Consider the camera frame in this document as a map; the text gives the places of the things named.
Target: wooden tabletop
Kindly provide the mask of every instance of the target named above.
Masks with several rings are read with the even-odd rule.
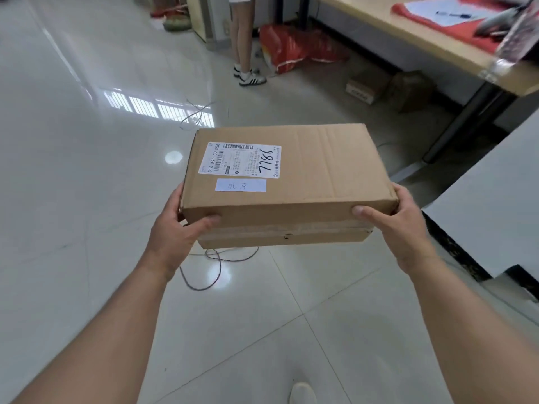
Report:
[[[492,55],[427,26],[391,12],[391,6],[415,0],[320,0],[368,24],[478,76],[490,66]],[[539,90],[539,67],[519,62],[496,82],[504,90],[524,96]]]

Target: tile floor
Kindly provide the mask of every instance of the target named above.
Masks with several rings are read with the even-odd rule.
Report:
[[[135,265],[199,125],[366,123],[393,172],[451,119],[347,96],[344,81],[364,65],[355,56],[240,88],[226,52],[157,31],[131,0],[10,0],[0,33],[0,402]],[[442,162],[407,184],[426,204],[466,167]],[[217,266],[191,256],[185,270],[205,285]],[[226,263],[202,293],[176,276],[139,402],[285,402],[297,380],[319,402],[450,402],[412,287],[379,233],[263,248]]]

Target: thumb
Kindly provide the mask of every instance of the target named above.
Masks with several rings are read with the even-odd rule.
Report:
[[[189,224],[186,229],[189,230],[189,235],[194,238],[198,238],[219,224],[220,221],[221,217],[219,215],[209,215],[208,217],[201,218],[193,224]]]
[[[371,207],[355,206],[352,208],[352,214],[362,220],[368,221],[376,228],[382,229],[388,223],[388,215],[381,213]]]

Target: forearm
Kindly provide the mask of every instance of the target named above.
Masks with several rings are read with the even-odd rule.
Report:
[[[539,355],[439,258],[408,272],[455,404],[539,402]]]
[[[13,404],[134,404],[166,279],[138,266]]]

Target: blue paper slip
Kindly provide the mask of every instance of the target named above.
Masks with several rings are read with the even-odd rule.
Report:
[[[266,179],[217,179],[215,191],[266,192]]]

